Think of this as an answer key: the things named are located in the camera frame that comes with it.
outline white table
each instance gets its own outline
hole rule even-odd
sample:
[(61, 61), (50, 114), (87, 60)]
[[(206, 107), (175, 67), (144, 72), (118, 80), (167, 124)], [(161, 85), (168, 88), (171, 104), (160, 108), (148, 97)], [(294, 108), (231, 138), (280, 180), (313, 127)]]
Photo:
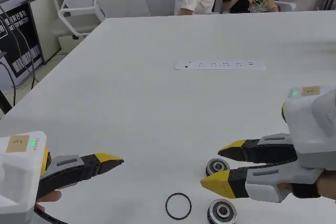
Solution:
[[(1, 119), (1, 136), (41, 130), (53, 156), (124, 158), (47, 205), (70, 224), (177, 223), (164, 204), (178, 191), (193, 203), (181, 223), (207, 224), (207, 208), (220, 196), (199, 183), (206, 163), (232, 141), (288, 132), (280, 110), (289, 88), (335, 84), (335, 18), (336, 12), (302, 12), (107, 19)], [(174, 70), (179, 60), (197, 59), (263, 60), (267, 69)], [(231, 202), (237, 224), (335, 220), (332, 200)]]

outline ball bearing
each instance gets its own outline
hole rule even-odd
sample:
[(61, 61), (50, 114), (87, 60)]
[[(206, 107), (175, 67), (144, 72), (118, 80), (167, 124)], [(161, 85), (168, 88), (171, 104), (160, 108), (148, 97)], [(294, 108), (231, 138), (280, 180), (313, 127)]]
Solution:
[(209, 176), (210, 174), (229, 169), (230, 166), (225, 160), (221, 158), (213, 158), (207, 163), (205, 173)]
[(217, 199), (209, 206), (207, 217), (210, 224), (234, 224), (237, 211), (229, 201)]

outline human hand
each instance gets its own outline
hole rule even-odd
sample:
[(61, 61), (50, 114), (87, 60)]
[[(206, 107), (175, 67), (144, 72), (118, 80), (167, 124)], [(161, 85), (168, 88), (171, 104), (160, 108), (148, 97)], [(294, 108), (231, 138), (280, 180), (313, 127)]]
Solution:
[[(50, 194), (47, 194), (46, 196), (43, 196), (41, 199), (38, 199), (36, 203), (38, 202), (54, 202), (58, 201), (62, 196), (62, 193), (60, 191), (52, 191)], [(37, 208), (39, 208), (41, 211), (45, 211), (45, 207), (40, 206), (39, 204), (36, 204)]]
[(270, 9), (271, 13), (278, 13), (279, 12), (279, 8), (278, 6), (274, 6)]
[[(325, 198), (336, 200), (336, 171), (324, 171), (316, 181), (319, 195)], [(292, 191), (290, 184), (278, 184), (279, 189)]]

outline power strip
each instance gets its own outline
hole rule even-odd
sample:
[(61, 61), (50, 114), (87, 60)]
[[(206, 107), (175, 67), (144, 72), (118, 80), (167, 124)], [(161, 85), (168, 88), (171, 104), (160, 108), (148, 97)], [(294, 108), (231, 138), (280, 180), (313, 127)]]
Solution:
[(263, 61), (181, 61), (176, 70), (265, 70)]

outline rubber o-ring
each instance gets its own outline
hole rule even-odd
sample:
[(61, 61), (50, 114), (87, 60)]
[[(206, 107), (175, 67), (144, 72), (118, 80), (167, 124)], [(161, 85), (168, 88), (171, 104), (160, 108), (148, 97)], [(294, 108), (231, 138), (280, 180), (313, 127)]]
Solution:
[[(171, 214), (170, 214), (170, 212), (168, 211), (168, 201), (173, 197), (173, 196), (176, 196), (176, 195), (181, 195), (181, 196), (183, 196), (183, 197), (185, 197), (188, 201), (189, 201), (189, 206), (190, 206), (190, 208), (189, 208), (189, 212), (185, 215), (185, 216), (183, 216), (183, 217), (175, 217), (175, 216), (172, 216)], [(168, 197), (168, 199), (166, 200), (166, 212), (167, 212), (167, 214), (168, 214), (168, 216), (170, 217), (170, 218), (172, 218), (172, 219), (174, 219), (174, 220), (183, 220), (183, 219), (185, 219), (185, 218), (187, 218), (188, 216), (189, 216), (189, 214), (190, 214), (190, 212), (191, 212), (191, 207), (192, 207), (192, 204), (191, 204), (191, 200), (190, 200), (190, 198), (188, 197), (188, 196), (186, 196), (185, 194), (183, 194), (183, 193), (174, 193), (174, 194), (172, 194), (171, 196), (169, 196)]]

